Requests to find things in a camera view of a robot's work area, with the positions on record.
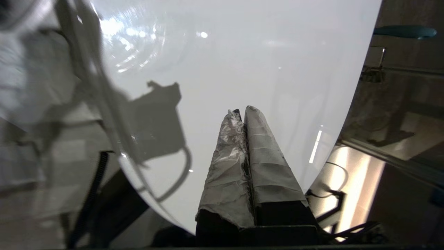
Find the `cable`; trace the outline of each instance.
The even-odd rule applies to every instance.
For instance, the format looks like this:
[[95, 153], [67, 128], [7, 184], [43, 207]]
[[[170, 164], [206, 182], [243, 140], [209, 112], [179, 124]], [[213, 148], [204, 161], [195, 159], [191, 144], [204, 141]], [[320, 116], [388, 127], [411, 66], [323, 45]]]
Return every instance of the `cable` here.
[[154, 194], [150, 185], [148, 184], [145, 177], [143, 176], [143, 173], [140, 170], [139, 166], [137, 164], [135, 164], [131, 158], [129, 158], [129, 160], [131, 162], [131, 166], [133, 167], [133, 169], [135, 171], [135, 174], [137, 175], [138, 179], [141, 181], [141, 183], [143, 185], [143, 189], [148, 192], [148, 194], [154, 199], [155, 203], [161, 209], [161, 211], [164, 212], [167, 216], [169, 216], [169, 218], [172, 220], [173, 224], [176, 224], [177, 226], [179, 226], [181, 224], [172, 214], [170, 214], [165, 209], [165, 207], [163, 207], [162, 201], [164, 201], [166, 198], [168, 198], [169, 195], [173, 194], [180, 187], [180, 185], [182, 185], [182, 183], [185, 181], [186, 177], [188, 176], [188, 173], [189, 173], [188, 170], [191, 169], [191, 152], [188, 149], [188, 147], [186, 147], [186, 146], [184, 146], [182, 149], [184, 150], [184, 153], [186, 155], [186, 163], [185, 163], [185, 168], [182, 172], [182, 175], [179, 178], [179, 180], [173, 185], [173, 187], [171, 187], [169, 190], [167, 190], [167, 192], [164, 195], [162, 195], [161, 197], [157, 197]]
[[[347, 172], [347, 170], [345, 168], [343, 168], [342, 166], [340, 166], [340, 165], [338, 165], [336, 163], [333, 163], [333, 162], [330, 162], [330, 161], [326, 161], [325, 163], [338, 166], [338, 167], [340, 167], [344, 171], [344, 181], [342, 182], [341, 186], [337, 190], [335, 190], [336, 192], [341, 191], [344, 188], [344, 186], [347, 184], [348, 180], [349, 180], [349, 173]], [[319, 196], [319, 195], [314, 194], [313, 191], [310, 190], [308, 195], [311, 195], [311, 196], [314, 196], [314, 197], [317, 197], [317, 198], [327, 198], [327, 197], [332, 196], [333, 194], [329, 194], [329, 195], [326, 195], [326, 196]]]
[[97, 191], [99, 190], [100, 183], [102, 182], [103, 176], [105, 175], [109, 153], [114, 153], [114, 151], [100, 152], [99, 163], [97, 165], [97, 170], [95, 171], [95, 176], [92, 179], [89, 192], [85, 198], [85, 201], [83, 202], [83, 207], [75, 223], [74, 230], [70, 234], [69, 239], [66, 243], [68, 249], [75, 248], [77, 242], [80, 240], [85, 232], [88, 217], [91, 213], [94, 201], [97, 197]]

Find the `black wire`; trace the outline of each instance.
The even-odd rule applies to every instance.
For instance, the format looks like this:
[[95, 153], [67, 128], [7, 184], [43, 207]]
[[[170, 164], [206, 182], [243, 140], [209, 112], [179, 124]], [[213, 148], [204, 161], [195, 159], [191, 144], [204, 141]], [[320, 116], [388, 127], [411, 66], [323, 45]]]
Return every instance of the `black wire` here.
[[[348, 173], [348, 171], [347, 171], [345, 168], [343, 168], [342, 166], [340, 166], [340, 165], [338, 165], [338, 164], [336, 164], [336, 163], [333, 163], [333, 162], [330, 162], [330, 161], [326, 161], [325, 163], [326, 163], [326, 164], [328, 163], [328, 164], [332, 164], [332, 165], [338, 166], [338, 167], [340, 167], [340, 168], [344, 171], [344, 175], [345, 175], [345, 177], [344, 177], [344, 181], [342, 182], [341, 186], [340, 186], [337, 190], [335, 190], [336, 192], [341, 191], [341, 190], [344, 188], [344, 186], [347, 184], [348, 180], [349, 180], [349, 173]], [[317, 197], [317, 198], [327, 198], [327, 197], [332, 196], [333, 194], [329, 194], [329, 195], [326, 195], [326, 196], [319, 196], [319, 195], [317, 195], [317, 194], [314, 194], [313, 191], [310, 190], [310, 192], [308, 193], [308, 195], [311, 195], [311, 196], [314, 196], [314, 197]]]
[[180, 175], [179, 179], [175, 182], [175, 184], [172, 187], [170, 187], [170, 189], [168, 189], [162, 196], [160, 196], [158, 198], [153, 196], [157, 202], [162, 202], [165, 199], [167, 199], [168, 197], [170, 197], [177, 189], [179, 189], [179, 187], [186, 180], [186, 178], [189, 174], [189, 170], [191, 169], [191, 152], [188, 149], [188, 147], [186, 147], [186, 146], [183, 147], [183, 151], [186, 156], [186, 162], [185, 162], [185, 168], [183, 169], [182, 174]]
[[89, 189], [88, 195], [83, 202], [82, 210], [77, 217], [75, 222], [74, 230], [69, 236], [66, 247], [72, 249], [76, 247], [77, 242], [85, 233], [87, 227], [88, 217], [94, 205], [95, 198], [97, 197], [97, 191], [99, 190], [100, 183], [102, 182], [103, 176], [108, 163], [108, 153], [114, 153], [113, 151], [101, 151], [99, 157], [99, 163], [97, 165], [97, 170], [95, 171], [95, 176], [92, 179], [91, 187]]

